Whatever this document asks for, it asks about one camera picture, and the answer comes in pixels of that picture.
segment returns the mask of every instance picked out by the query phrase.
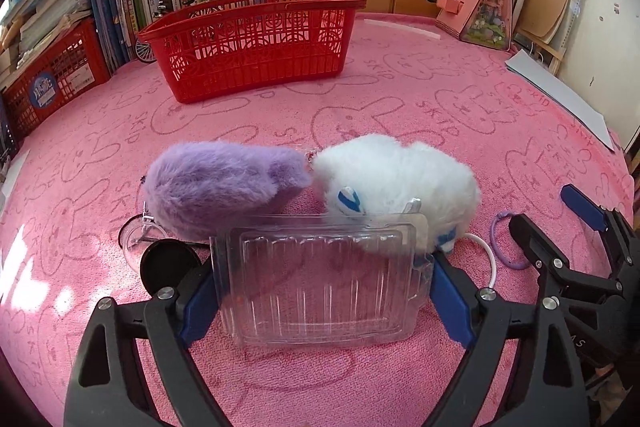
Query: white wall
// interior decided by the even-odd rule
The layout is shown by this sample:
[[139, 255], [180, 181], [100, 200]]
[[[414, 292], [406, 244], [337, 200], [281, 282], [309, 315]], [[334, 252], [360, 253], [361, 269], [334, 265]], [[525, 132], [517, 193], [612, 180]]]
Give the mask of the white wall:
[[561, 80], [604, 115], [623, 146], [640, 125], [639, 41], [640, 0], [583, 0], [559, 71]]

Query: black round lid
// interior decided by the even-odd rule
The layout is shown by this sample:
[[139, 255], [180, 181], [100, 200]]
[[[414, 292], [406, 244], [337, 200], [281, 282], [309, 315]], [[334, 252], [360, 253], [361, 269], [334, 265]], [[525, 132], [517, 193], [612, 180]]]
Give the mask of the black round lid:
[[149, 295], [165, 286], [177, 287], [187, 273], [200, 266], [193, 248], [178, 239], [159, 239], [140, 259], [140, 279]]

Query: pink surface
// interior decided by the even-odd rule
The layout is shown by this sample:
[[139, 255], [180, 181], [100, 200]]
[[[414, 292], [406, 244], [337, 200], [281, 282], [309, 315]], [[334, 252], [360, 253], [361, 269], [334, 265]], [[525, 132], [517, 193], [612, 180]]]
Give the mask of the pink surface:
[[[222, 138], [325, 147], [369, 132], [423, 140], [474, 170], [482, 205], [471, 230], [485, 239], [495, 214], [526, 212], [572, 261], [607, 274], [600, 240], [565, 208], [574, 182], [596, 203], [632, 217], [633, 182], [577, 121], [504, 67], [505, 53], [464, 44], [428, 20], [386, 16], [440, 40], [356, 21], [343, 74], [333, 80], [244, 92], [195, 105], [172, 98], [156, 65], [129, 64], [54, 114], [25, 143], [31, 152], [0, 223], [0, 346], [34, 403], [62, 423], [66, 383], [98, 298], [145, 298], [117, 245], [118, 229], [140, 211], [140, 176], [169, 144]], [[313, 212], [307, 194], [289, 210]], [[498, 240], [520, 257], [506, 224]], [[488, 281], [484, 253], [459, 242], [452, 262]], [[498, 266], [498, 292], [533, 302], [536, 272]], [[176, 423], [148, 343], [142, 357], [162, 417]], [[431, 304], [409, 340], [327, 351], [242, 351], [216, 320], [192, 349], [236, 427], [420, 425], [462, 356]], [[514, 346], [508, 345], [480, 420], [500, 400]]]

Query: white fur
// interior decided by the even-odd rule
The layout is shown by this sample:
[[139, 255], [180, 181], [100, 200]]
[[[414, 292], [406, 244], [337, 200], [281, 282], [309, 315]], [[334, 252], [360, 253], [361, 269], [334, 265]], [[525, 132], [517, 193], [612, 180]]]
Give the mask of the white fur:
[[[427, 251], [453, 227], [456, 238], [466, 232], [480, 202], [471, 169], [427, 144], [403, 147], [390, 136], [369, 134], [319, 152], [313, 171], [329, 214], [344, 215], [337, 196], [349, 187], [360, 198], [364, 214], [401, 213], [412, 198], [427, 217]], [[444, 250], [452, 248], [452, 242]]]

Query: red plastic basket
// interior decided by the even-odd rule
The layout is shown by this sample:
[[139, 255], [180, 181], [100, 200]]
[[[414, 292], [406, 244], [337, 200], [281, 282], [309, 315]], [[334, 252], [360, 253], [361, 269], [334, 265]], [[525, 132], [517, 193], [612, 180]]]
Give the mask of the red plastic basket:
[[18, 140], [72, 99], [107, 82], [110, 76], [94, 20], [87, 17], [42, 52], [2, 93]]
[[366, 0], [219, 0], [140, 32], [178, 102], [335, 76]]

